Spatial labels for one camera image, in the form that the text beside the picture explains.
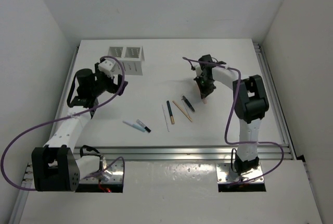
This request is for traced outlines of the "black clear-capped makeup stick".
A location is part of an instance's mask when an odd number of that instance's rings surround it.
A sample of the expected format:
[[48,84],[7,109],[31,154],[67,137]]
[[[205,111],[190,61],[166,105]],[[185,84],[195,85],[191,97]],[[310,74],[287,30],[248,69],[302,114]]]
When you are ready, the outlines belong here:
[[188,108],[194,113],[195,109],[193,108],[190,101],[185,96],[182,96],[182,99],[183,99],[184,103],[188,106]]

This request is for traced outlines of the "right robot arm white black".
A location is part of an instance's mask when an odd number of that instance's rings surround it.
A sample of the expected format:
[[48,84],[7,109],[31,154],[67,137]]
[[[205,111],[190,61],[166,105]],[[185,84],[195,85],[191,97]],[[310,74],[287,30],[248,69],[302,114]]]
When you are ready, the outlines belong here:
[[261,121],[269,109],[264,83],[260,75],[243,76],[241,72],[227,66],[223,61],[214,61],[211,55],[203,55],[198,60],[195,82],[201,99],[206,99],[220,82],[233,92],[230,117],[239,119],[239,143],[232,171],[241,175],[259,165],[258,140]]

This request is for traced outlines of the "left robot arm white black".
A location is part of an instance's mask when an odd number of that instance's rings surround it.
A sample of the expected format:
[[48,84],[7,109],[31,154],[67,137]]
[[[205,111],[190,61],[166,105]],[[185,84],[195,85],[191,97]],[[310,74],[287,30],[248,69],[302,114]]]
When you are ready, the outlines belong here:
[[80,69],[74,75],[67,97],[68,112],[58,130],[43,147],[32,152],[34,186],[40,192],[74,192],[82,179],[90,177],[104,181],[108,178],[106,159],[95,148],[84,145],[85,154],[74,157],[75,145],[87,123],[101,106],[98,97],[104,92],[122,95],[128,82],[125,70],[116,74],[121,64],[106,56],[95,64],[95,69]]

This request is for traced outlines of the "gold slim makeup pen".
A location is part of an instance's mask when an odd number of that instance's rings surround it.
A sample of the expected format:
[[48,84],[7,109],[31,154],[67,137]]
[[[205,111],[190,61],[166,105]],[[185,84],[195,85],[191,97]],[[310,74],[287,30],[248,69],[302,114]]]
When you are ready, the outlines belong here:
[[176,102],[172,101],[172,103],[182,112],[182,114],[190,121],[193,122],[192,118],[189,116],[189,114]]

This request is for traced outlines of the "silver black-capped makeup pen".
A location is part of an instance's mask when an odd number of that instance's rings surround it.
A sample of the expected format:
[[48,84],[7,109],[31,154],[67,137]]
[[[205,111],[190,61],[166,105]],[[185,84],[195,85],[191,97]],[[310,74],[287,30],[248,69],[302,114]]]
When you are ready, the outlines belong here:
[[151,132],[151,130],[142,122],[140,121],[139,119],[136,120],[136,123],[141,126],[143,129],[145,129],[148,133]]

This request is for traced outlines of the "dark green gold makeup pen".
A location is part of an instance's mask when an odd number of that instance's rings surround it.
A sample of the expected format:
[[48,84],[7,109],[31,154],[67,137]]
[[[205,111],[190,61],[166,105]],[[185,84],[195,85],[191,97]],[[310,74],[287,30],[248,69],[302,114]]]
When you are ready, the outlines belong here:
[[167,108],[168,108],[168,112],[169,112],[171,124],[174,125],[175,121],[174,121],[174,117],[173,117],[173,113],[172,113],[172,108],[171,108],[170,101],[167,101],[166,105],[167,105]]

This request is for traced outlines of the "white light-blue makeup pen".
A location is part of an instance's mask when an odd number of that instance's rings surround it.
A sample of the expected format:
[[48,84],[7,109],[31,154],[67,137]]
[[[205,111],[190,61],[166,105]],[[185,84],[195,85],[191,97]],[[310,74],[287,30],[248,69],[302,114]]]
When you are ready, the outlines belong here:
[[125,120],[123,120],[122,122],[123,122],[124,124],[126,124],[126,125],[128,125],[128,126],[134,128],[134,129],[136,129],[136,130],[141,131],[141,132],[145,132],[145,131],[146,131],[145,128],[143,128],[143,127],[141,127],[141,126],[139,126],[139,125],[137,125],[137,124],[135,124],[135,123],[132,123],[132,122],[129,122],[129,121],[125,121]]

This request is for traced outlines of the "white two-slot organizer box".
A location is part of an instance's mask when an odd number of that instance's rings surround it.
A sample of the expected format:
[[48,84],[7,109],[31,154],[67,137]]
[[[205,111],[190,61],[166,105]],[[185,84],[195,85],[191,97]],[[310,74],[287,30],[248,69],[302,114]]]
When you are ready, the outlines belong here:
[[143,75],[144,51],[142,46],[111,46],[108,55],[119,60],[126,75]]

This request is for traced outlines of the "thin white eyeliner pencil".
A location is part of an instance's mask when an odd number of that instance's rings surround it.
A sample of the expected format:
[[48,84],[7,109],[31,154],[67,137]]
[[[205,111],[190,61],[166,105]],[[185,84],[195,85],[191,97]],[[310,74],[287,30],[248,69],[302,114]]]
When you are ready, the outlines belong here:
[[163,104],[162,104],[162,110],[163,110],[163,115],[164,115],[164,121],[165,121],[166,129],[167,129],[168,132],[170,132],[170,130],[169,130],[169,125],[168,125],[168,121],[167,121],[167,116],[166,116],[166,113],[165,113],[165,109],[164,109]]

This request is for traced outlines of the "aluminium right side rail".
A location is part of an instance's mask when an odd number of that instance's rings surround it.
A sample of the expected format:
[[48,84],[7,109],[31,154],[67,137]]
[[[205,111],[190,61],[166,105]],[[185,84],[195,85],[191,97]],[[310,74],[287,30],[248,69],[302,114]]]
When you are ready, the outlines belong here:
[[272,108],[279,134],[282,137],[283,143],[289,148],[291,159],[296,160],[297,156],[264,50],[258,43],[254,43],[253,46],[262,71],[262,77],[265,80],[266,92],[270,100],[270,107]]

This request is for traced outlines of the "aluminium rail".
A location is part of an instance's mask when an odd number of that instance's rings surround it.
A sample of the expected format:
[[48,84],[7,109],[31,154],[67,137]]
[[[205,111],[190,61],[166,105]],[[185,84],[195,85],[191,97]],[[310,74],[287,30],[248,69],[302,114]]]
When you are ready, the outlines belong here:
[[[218,146],[98,146],[107,160],[122,156],[128,161],[199,161],[229,160],[234,145]],[[261,160],[293,160],[294,152],[286,144],[279,148],[275,145],[259,145],[258,157]]]
[[265,80],[266,92],[270,100],[270,107],[272,108],[279,134],[282,137],[283,143],[289,148],[291,159],[296,160],[297,156],[264,50],[258,43],[254,43],[253,46],[262,71],[262,77]]

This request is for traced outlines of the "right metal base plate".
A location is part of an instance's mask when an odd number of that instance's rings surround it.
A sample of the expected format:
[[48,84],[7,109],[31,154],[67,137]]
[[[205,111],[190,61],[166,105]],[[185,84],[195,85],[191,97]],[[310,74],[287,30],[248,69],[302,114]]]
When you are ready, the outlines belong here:
[[230,162],[216,163],[216,175],[218,184],[230,184],[230,183],[252,183],[252,184],[264,184],[263,171],[261,164],[258,168],[250,169],[238,175],[232,171]]

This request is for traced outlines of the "metal base plate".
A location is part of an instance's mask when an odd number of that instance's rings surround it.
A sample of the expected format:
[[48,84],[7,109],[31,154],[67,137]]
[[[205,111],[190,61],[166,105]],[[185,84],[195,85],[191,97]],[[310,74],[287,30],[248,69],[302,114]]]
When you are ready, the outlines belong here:
[[230,183],[252,183],[252,184],[264,184],[263,171],[261,164],[258,168],[250,169],[238,175],[232,171],[230,162],[216,163],[216,175],[218,184],[230,184]]
[[104,173],[97,177],[84,178],[79,185],[98,184],[102,185],[122,185],[123,183],[123,168],[122,159],[115,161]]

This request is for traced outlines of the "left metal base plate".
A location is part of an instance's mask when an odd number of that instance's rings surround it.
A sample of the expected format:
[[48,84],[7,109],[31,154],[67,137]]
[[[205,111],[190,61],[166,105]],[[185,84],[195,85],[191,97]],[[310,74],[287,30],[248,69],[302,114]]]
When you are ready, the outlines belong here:
[[115,161],[104,173],[97,177],[84,178],[79,185],[98,184],[102,185],[122,185],[123,183],[123,168],[122,159]]

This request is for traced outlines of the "aluminium front rail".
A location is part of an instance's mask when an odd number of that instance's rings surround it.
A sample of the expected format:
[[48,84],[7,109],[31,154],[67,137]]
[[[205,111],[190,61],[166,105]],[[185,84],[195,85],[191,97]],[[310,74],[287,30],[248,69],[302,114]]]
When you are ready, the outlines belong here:
[[[218,146],[98,146],[107,160],[122,156],[128,161],[199,161],[229,160],[234,145]],[[293,160],[294,152],[286,144],[279,148],[275,145],[259,145],[258,157],[261,160]]]

